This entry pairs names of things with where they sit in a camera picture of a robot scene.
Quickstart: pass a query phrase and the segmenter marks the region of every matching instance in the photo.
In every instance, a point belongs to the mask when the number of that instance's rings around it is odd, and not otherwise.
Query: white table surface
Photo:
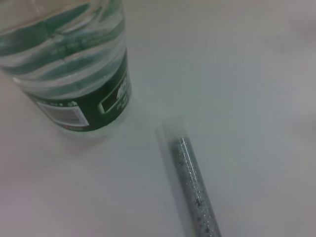
[[[314,237],[316,40],[288,2],[125,0],[134,102],[100,142],[1,78],[0,235],[191,236],[155,134],[180,116],[223,237]]]

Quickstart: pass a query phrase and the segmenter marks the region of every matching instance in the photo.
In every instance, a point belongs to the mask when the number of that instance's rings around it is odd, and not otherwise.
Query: green bottle label
[[[130,100],[127,54],[114,76],[90,94],[60,100],[26,94],[56,125],[77,132],[97,130],[116,120]]]

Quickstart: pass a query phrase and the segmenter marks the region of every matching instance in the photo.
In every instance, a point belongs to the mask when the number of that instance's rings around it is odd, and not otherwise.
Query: clear plastic bottle
[[[106,135],[131,86],[120,0],[0,0],[0,68],[62,131]]]

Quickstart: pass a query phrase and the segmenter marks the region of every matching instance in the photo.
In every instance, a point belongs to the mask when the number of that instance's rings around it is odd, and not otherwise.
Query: barcode
[[[84,127],[89,126],[89,123],[83,115],[79,106],[75,107],[56,107],[45,105],[38,102],[38,105],[47,113],[47,115],[56,123]]]

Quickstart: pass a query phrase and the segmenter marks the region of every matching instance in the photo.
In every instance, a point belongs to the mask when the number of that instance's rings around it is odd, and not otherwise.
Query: silver glitter
[[[221,237],[189,138],[179,137],[168,144],[197,236]]]

